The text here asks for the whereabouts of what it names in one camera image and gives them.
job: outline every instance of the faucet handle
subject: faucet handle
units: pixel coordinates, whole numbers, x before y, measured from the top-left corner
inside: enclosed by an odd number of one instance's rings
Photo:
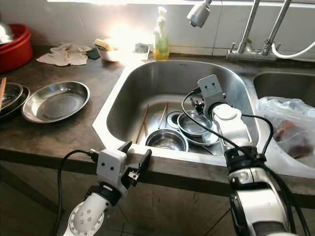
[[[235,46],[235,43],[233,42],[233,43],[232,43],[232,46],[231,46],[231,48],[230,48],[230,50],[229,50],[229,51],[230,51],[230,53],[233,51],[234,46]]]
[[[282,43],[278,43],[278,45],[276,46],[276,51],[279,50],[281,44],[282,44]]]

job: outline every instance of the cloth rag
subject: cloth rag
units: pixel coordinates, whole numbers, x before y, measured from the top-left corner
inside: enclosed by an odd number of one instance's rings
[[[36,60],[57,66],[65,66],[69,64],[85,65],[88,60],[88,57],[85,54],[89,50],[91,50],[91,48],[87,46],[63,43],[56,48],[51,48],[51,53],[44,54]]]

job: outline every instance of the gray countertop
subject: gray countertop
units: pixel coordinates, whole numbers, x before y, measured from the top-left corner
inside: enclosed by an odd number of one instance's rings
[[[48,47],[36,47],[35,57],[48,51]],[[191,57],[172,55],[171,59],[201,60],[219,63],[222,57]],[[245,62],[224,62],[236,73],[242,72]],[[296,65],[292,62],[277,62],[273,67]],[[299,64],[311,68],[311,63]],[[6,76],[8,82],[16,82],[30,88],[31,92],[61,81],[79,81],[91,92],[87,105],[74,116],[52,124],[35,124],[16,116],[0,123],[0,159],[28,165],[58,168],[60,158],[74,149],[102,150],[104,148],[92,128],[97,113],[114,87],[124,65],[118,62],[102,62],[89,59],[87,65],[58,67],[31,60],[25,66]],[[140,156],[128,156],[135,165]],[[84,155],[75,155],[65,165],[65,170],[95,174],[95,164]],[[177,187],[204,193],[228,196],[227,169],[200,163],[166,158],[153,158],[149,171],[141,181]],[[315,208],[315,179],[282,176],[302,207]]]

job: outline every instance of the dish soap bottle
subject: dish soap bottle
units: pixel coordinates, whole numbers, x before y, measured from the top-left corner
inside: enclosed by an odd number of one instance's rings
[[[153,56],[155,60],[167,60],[169,57],[169,40],[165,30],[165,18],[163,14],[167,12],[162,6],[158,7],[157,27],[154,34]]]

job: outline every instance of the plastic bag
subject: plastic bag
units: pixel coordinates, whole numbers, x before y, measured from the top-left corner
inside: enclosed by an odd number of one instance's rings
[[[315,147],[315,108],[301,99],[263,97],[257,111],[275,128],[274,139],[290,156],[300,158]]]

